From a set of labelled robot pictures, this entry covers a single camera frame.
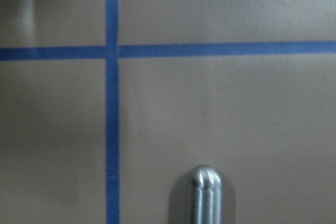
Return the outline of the stainless steel muddler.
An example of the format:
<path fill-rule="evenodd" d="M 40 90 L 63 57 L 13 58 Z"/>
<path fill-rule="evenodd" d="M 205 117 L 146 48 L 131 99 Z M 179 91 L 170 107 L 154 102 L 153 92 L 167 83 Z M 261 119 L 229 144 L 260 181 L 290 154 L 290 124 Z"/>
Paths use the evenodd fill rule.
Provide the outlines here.
<path fill-rule="evenodd" d="M 209 165 L 195 167 L 190 174 L 190 205 L 188 223 L 221 223 L 223 179 Z"/>

